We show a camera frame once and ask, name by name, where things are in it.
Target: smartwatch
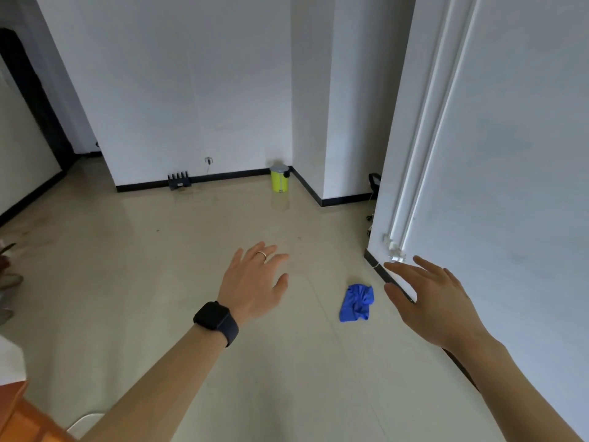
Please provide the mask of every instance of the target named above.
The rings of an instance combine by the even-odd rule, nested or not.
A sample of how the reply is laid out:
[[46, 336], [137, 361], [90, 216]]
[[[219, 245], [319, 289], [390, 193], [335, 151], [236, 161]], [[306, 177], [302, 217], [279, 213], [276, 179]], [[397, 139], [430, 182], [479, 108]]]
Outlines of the smartwatch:
[[208, 302], [194, 316], [192, 322], [205, 329], [221, 332], [227, 338], [227, 345], [233, 342], [239, 333], [239, 327], [231, 316], [229, 309], [217, 301]]

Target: blue cloth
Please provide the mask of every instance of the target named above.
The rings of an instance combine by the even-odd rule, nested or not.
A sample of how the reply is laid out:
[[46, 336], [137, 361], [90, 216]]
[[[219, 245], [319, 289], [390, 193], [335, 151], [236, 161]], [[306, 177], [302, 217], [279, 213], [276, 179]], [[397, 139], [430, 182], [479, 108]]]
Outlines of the blue cloth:
[[348, 287], [343, 298], [342, 309], [339, 311], [340, 322], [357, 321], [358, 318], [368, 319], [370, 305], [374, 303], [374, 290], [363, 284]]

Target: doorway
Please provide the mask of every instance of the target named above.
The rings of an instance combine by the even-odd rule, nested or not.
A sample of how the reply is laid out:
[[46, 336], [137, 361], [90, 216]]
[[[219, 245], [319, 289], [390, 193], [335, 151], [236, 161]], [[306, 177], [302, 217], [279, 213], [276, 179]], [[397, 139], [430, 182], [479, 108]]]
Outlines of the doorway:
[[49, 148], [55, 155], [55, 159], [62, 170], [68, 170], [77, 159], [74, 149], [49, 103], [21, 40], [12, 29], [0, 28], [0, 55], [47, 140]]

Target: glossy floor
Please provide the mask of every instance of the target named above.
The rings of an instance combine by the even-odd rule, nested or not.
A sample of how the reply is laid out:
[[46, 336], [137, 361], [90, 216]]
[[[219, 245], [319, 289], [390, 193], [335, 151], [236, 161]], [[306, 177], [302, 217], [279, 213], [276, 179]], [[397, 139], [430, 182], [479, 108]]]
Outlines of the glossy floor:
[[[289, 291], [242, 329], [176, 441], [498, 441], [466, 378], [399, 318], [364, 261], [373, 202], [320, 208], [268, 176], [117, 194], [101, 159], [78, 163], [0, 229], [25, 277], [0, 332], [24, 350], [28, 398], [68, 426], [111, 407], [214, 299], [233, 252], [291, 254]], [[346, 287], [375, 288], [342, 324]]]

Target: trash can lid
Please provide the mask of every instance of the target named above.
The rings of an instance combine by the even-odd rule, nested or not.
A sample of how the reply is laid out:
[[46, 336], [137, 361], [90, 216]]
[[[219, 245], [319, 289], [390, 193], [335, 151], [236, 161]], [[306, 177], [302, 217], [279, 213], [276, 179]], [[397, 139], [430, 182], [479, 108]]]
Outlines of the trash can lid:
[[274, 164], [272, 165], [272, 167], [270, 167], [270, 170], [272, 172], [278, 172], [279, 174], [283, 174], [285, 172], [288, 172], [291, 168], [288, 167], [286, 164]]

